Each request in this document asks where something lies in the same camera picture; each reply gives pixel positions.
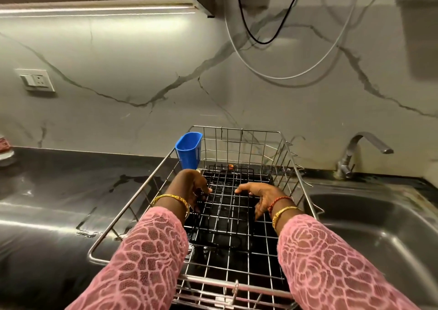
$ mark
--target wire grid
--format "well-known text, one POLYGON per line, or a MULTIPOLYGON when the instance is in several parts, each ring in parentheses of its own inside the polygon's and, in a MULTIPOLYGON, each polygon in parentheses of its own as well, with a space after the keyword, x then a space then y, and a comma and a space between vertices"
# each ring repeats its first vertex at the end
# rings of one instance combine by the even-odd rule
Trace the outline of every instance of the wire grid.
MULTIPOLYGON (((174 303, 201 309, 295 308, 277 260, 278 238, 268 214, 254 221, 258 198, 234 193, 240 183, 269 183, 299 202, 306 199, 314 213, 290 143, 276 131, 200 126, 190 131, 203 133, 200 171, 213 192, 184 226, 189 252, 174 303)), ((102 241, 123 239, 152 199, 166 192, 181 170, 174 158, 172 150, 96 240, 89 251, 91 262, 106 265, 109 258, 94 256, 102 241)))

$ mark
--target sink basin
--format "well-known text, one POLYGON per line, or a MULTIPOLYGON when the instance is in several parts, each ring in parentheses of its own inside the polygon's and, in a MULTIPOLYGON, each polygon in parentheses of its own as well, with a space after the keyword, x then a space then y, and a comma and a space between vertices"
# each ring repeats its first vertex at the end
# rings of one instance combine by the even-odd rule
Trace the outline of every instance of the sink basin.
POLYGON ((391 195, 339 192, 311 194, 321 222, 416 305, 438 307, 438 232, 421 209, 391 195))

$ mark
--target pink lace sleeve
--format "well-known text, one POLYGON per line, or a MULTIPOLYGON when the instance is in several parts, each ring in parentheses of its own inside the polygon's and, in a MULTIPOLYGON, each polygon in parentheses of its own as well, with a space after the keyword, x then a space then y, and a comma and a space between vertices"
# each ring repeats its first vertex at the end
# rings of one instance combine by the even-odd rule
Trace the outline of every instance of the pink lace sleeve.
POLYGON ((304 309, 418 309, 343 239, 314 218, 290 219, 278 242, 279 262, 304 309))
POLYGON ((150 208, 68 310, 168 310, 188 251, 181 222, 150 208))

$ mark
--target person's right hand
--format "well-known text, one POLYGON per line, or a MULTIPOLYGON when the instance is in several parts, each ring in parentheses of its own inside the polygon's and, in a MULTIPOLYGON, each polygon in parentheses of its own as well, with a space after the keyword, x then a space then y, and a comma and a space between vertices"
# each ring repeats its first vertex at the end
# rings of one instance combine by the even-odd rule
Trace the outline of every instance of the person's right hand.
POLYGON ((250 195, 260 197, 260 201, 255 205, 255 220, 260 218, 278 197, 286 196, 276 186, 259 182, 243 183, 234 192, 240 194, 242 191, 248 191, 250 195))

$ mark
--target dish rack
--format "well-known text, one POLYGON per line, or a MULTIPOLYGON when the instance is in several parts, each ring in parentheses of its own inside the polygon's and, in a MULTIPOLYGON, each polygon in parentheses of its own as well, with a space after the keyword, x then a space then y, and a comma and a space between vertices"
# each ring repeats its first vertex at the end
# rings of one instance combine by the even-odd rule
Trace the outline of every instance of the dish rack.
MULTIPOLYGON (((173 303, 206 310, 296 308, 277 260, 278 238, 269 215, 255 221, 259 199, 234 193, 240 183, 273 184, 297 206, 305 200, 318 219, 291 143, 278 131, 204 126, 189 131, 203 133, 199 170, 213 191, 185 222, 189 251, 173 303)), ((109 262, 95 257, 103 241, 121 241, 180 170, 173 149, 91 247, 92 263, 109 262)))

